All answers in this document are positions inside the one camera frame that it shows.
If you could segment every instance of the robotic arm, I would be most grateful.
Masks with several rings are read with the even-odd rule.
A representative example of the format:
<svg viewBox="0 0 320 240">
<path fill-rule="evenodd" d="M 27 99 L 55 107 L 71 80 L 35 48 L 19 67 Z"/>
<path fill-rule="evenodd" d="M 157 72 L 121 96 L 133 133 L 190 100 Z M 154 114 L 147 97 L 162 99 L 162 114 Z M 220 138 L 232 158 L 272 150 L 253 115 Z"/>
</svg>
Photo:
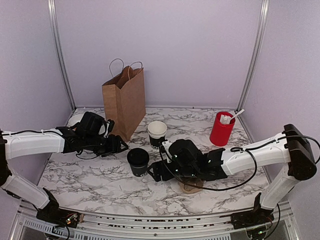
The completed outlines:
<svg viewBox="0 0 320 240">
<path fill-rule="evenodd" d="M 294 125 L 288 124 L 282 133 L 266 140 L 205 154 L 191 140 L 164 141 L 160 149 L 162 161 L 154 162 L 148 173 L 157 182 L 172 178 L 180 182 L 183 178 L 213 181 L 247 169 L 284 163 L 269 187 L 256 196 L 253 210 L 231 215 L 235 229 L 264 224 L 268 218 L 274 219 L 273 209 L 297 183 L 312 178 L 317 172 L 310 143 L 302 136 Z"/>
<path fill-rule="evenodd" d="M 81 154 L 83 150 L 102 157 L 123 152 L 129 148 L 128 145 L 120 136 L 108 134 L 113 126 L 112 120 L 105 121 L 95 113 L 86 112 L 81 121 L 72 127 L 57 127 L 40 132 L 0 131 L 0 187 L 32 203 L 38 209 L 38 219 L 52 223 L 66 222 L 69 227 L 76 227 L 79 214 L 60 209 L 57 200 L 48 190 L 9 169 L 7 160 L 43 153 Z M 64 219 L 70 214 L 73 216 L 71 219 Z"/>
</svg>

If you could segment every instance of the table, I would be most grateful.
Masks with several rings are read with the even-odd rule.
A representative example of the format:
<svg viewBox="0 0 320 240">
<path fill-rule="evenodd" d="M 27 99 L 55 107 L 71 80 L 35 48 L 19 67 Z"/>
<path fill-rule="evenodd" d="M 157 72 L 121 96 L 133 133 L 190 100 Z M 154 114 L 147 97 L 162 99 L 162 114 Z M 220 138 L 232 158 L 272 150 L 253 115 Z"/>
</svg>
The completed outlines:
<svg viewBox="0 0 320 240">
<path fill-rule="evenodd" d="M 103 108 L 77 109 L 74 114 L 86 111 L 104 116 Z M 130 149 L 145 149 L 150 155 L 149 164 L 159 161 L 159 152 L 150 146 L 147 126 L 152 121 L 163 121 L 168 127 L 168 140 L 190 139 L 206 153 L 217 148 L 210 142 L 209 135 L 219 111 L 208 108 L 147 108 L 146 116 L 128 145 Z M 236 120 L 225 148 L 248 143 L 244 128 Z M 125 216 L 202 215 L 250 208 L 255 196 L 268 186 L 265 172 L 259 167 L 256 176 L 241 187 L 186 194 L 175 179 L 155 182 L 149 175 L 134 176 L 127 162 L 127 153 L 92 160 L 78 159 L 75 153 L 54 153 L 38 185 L 50 190 L 61 207 Z M 81 156 L 89 158 L 93 155 L 84 153 Z M 227 188 L 242 183 L 252 174 L 253 169 L 250 169 L 227 179 L 206 182 L 204 186 Z"/>
</svg>

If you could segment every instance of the paper bag handle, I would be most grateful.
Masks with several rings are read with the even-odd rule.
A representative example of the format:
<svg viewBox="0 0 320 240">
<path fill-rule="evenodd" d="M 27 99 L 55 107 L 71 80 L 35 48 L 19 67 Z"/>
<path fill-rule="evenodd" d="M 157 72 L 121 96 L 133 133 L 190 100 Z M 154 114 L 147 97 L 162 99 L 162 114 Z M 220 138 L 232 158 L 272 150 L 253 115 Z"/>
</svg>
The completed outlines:
<svg viewBox="0 0 320 240">
<path fill-rule="evenodd" d="M 112 76 L 112 79 L 114 79 L 114 75 L 112 74 L 112 71 L 111 71 L 111 64 L 116 61 L 116 60 L 120 60 L 122 62 L 122 70 L 121 70 L 121 73 L 123 72 L 124 68 L 125 68 L 125 63 L 124 61 L 121 59 L 121 58 L 116 58 L 116 59 L 113 59 L 110 64 L 109 64 L 109 70 L 110 70 L 110 73 L 111 73 L 111 76 Z"/>
<path fill-rule="evenodd" d="M 141 64 L 141 68 L 144 67 L 144 65 L 142 64 L 141 61 L 135 61 L 135 62 L 131 63 L 130 67 L 128 68 L 128 79 L 129 79 L 129 80 L 130 80 L 129 71 L 130 71 L 131 66 L 132 66 L 133 64 L 138 64 L 138 63 Z"/>
</svg>

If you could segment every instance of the black lid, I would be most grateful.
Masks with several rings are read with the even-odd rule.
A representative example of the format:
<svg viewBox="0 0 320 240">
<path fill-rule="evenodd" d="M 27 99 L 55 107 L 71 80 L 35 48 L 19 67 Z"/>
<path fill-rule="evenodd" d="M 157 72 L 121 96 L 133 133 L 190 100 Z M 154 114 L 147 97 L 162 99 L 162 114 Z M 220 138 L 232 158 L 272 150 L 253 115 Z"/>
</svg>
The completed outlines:
<svg viewBox="0 0 320 240">
<path fill-rule="evenodd" d="M 134 148 L 128 152 L 126 159 L 133 166 L 144 166 L 149 162 L 149 154 L 142 148 Z"/>
</svg>

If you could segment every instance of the marble tabletop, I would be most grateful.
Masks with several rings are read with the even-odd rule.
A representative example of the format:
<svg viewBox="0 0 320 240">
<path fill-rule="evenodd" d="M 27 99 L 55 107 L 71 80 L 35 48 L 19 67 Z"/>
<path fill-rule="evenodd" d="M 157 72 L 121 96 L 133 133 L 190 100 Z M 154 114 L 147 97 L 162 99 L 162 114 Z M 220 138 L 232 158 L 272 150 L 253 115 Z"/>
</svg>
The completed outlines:
<svg viewBox="0 0 320 240">
<path fill-rule="evenodd" d="M 82 108 L 76 114 L 90 111 L 104 116 L 103 108 Z M 220 110 L 204 108 L 147 108 L 146 116 L 129 142 L 129 148 L 143 148 L 150 155 L 149 164 L 159 161 L 159 152 L 150 146 L 147 126 L 152 121 L 167 124 L 166 138 L 190 139 L 203 152 L 216 149 L 209 135 Z M 225 148 L 250 143 L 240 122 L 236 120 Z M 39 186 L 50 190 L 61 207 L 78 211 L 129 216 L 201 215 L 253 207 L 255 196 L 268 186 L 262 168 L 247 184 L 228 191 L 202 190 L 183 193 L 175 179 L 155 182 L 150 175 L 136 177 L 127 162 L 128 151 L 82 160 L 74 153 L 54 153 L 45 167 Z M 83 153 L 83 158 L 93 157 Z M 209 188 L 227 188 L 242 183 L 253 169 L 226 179 L 209 181 Z"/>
</svg>

